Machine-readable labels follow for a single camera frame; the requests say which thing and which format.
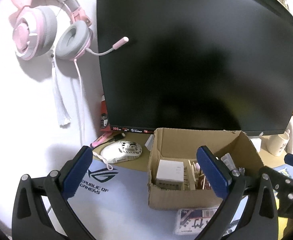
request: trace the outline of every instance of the gray ear cushion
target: gray ear cushion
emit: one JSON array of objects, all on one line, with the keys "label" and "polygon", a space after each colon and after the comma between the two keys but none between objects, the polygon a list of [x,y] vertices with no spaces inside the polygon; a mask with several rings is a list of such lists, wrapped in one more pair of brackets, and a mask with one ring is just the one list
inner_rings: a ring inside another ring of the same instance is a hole
[{"label": "gray ear cushion", "polygon": [[90,31],[84,21],[73,23],[62,34],[55,48],[56,57],[73,59],[84,48],[90,39]]},{"label": "gray ear cushion", "polygon": [[49,51],[53,45],[54,39],[57,35],[57,19],[54,12],[49,7],[37,6],[36,9],[39,9],[42,12],[44,19],[43,42],[39,44],[36,52],[36,56],[40,56]]}]

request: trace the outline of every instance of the pink headphones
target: pink headphones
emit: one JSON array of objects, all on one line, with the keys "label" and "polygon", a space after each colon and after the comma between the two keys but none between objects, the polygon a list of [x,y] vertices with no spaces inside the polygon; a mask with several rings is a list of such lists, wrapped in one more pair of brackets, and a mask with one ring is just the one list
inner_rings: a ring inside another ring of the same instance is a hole
[{"label": "pink headphones", "polygon": [[[47,6],[30,8],[32,0],[11,1],[18,8],[18,16],[13,30],[17,56],[29,60],[49,51],[57,34],[57,21],[54,12]],[[71,25],[56,45],[56,57],[75,60],[81,57],[85,51],[98,56],[105,55],[106,53],[94,53],[89,49],[93,36],[91,29],[88,28],[91,25],[91,20],[80,7],[78,1],[57,1],[64,3],[69,10]],[[118,49],[127,41],[128,38],[122,38],[108,52]]]}]

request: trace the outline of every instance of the barcode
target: barcode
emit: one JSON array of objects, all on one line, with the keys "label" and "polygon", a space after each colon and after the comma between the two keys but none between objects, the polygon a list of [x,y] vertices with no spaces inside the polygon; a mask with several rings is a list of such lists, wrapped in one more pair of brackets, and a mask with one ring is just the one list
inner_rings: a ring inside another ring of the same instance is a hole
[{"label": "barcode", "polygon": [[216,209],[202,210],[202,216],[204,218],[211,218],[213,217],[215,212],[216,212]]}]

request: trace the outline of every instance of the rog logo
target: rog logo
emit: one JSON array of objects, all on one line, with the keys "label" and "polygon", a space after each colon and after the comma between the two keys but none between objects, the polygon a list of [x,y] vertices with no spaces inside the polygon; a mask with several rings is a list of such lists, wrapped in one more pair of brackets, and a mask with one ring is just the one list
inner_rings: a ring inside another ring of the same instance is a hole
[{"label": "rog logo", "polygon": [[116,174],[118,174],[118,172],[109,171],[107,168],[97,170],[97,171],[88,170],[89,177],[92,177],[101,183],[107,182],[108,180],[112,179]]}]

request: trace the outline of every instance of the open cardboard box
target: open cardboard box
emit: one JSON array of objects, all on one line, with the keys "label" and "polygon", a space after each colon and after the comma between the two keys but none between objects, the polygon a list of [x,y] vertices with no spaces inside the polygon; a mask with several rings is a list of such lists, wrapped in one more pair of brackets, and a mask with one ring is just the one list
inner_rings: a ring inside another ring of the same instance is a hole
[{"label": "open cardboard box", "polygon": [[155,185],[160,159],[173,161],[196,160],[200,146],[206,145],[221,158],[230,153],[237,168],[245,168],[246,175],[258,176],[263,162],[250,139],[242,131],[210,131],[158,128],[149,159],[149,206],[153,209],[209,208],[219,206],[221,198],[213,190],[170,190]]}]

